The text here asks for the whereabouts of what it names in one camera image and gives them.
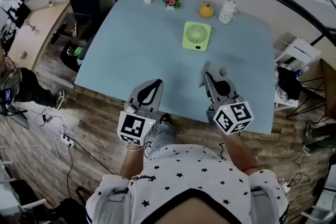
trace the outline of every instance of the star print shirt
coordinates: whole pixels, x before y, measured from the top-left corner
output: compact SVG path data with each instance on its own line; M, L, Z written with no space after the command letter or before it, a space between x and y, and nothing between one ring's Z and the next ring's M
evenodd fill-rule
M200 145L154 152L131 180L105 175L87 202L94 224L155 223L175 206L198 198L229 223L283 223L288 201L270 170L247 176Z

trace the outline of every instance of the green fan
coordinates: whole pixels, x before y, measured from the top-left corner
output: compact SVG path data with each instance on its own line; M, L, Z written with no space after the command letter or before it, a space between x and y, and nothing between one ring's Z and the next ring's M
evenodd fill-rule
M183 48L205 51L208 47L210 31L210 25L185 22L182 43Z

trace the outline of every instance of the light blue table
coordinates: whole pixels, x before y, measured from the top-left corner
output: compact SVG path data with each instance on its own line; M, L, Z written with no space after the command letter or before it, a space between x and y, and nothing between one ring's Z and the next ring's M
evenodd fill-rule
M162 0L118 0L96 34L75 84L128 100L134 87L162 79L160 111L207 122L210 105L198 87L202 66L211 60L224 67L238 93L249 102L255 120L248 130L270 134L274 107L274 52L270 28L239 13L228 25L215 16L201 18L196 0L166 10ZM206 51L182 47L186 21L210 24Z

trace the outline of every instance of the laminate floor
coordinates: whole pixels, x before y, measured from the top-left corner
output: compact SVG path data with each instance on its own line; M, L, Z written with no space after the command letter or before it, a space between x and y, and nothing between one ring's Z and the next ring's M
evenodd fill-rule
M38 76L42 86L53 92L59 90L50 80ZM17 103L17 106L35 112L42 112L42 106L34 103ZM63 109L47 110L50 115L63 118L68 134L75 138L88 152L100 160L114 173L118 173L126 154L125 144L117 136L117 125L123 104L96 92L75 87L67 91ZM320 177L325 176L328 159L332 150L324 149L320 153L306 156L302 154L302 134L308 119L317 121L323 111L313 111L287 119L287 110L276 112L271 135L242 132L246 144L252 148L258 161L264 168L272 169L278 176L288 181L301 166L303 176L287 195L290 201L287 223L298 223L300 212L307 210L313 203L312 189ZM44 126L42 117L34 112L27 112L30 129L26 130L9 118L0 116L0 153L4 161L13 161L12 173L26 180L39 198L46 198L48 206L55 207L69 196L67 174L71 167L70 155L60 150L59 161L51 162L42 147L45 147L52 161L57 159L55 138L60 136L60 118L52 118ZM182 143L196 143L220 152L222 142L217 128L209 124L196 122L181 117L173 117L178 130L178 139ZM82 186L86 198L99 184L101 176L108 173L78 145L71 149L73 169L69 175L70 193L77 199L75 190Z

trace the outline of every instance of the water bottle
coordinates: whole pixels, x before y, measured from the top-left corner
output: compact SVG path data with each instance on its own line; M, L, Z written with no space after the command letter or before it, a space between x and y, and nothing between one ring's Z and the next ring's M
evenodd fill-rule
M299 77L299 76L303 75L304 73L306 73L308 70L309 70L309 67L305 66L305 67L302 67L302 68L294 71L294 74L295 74L296 77Z

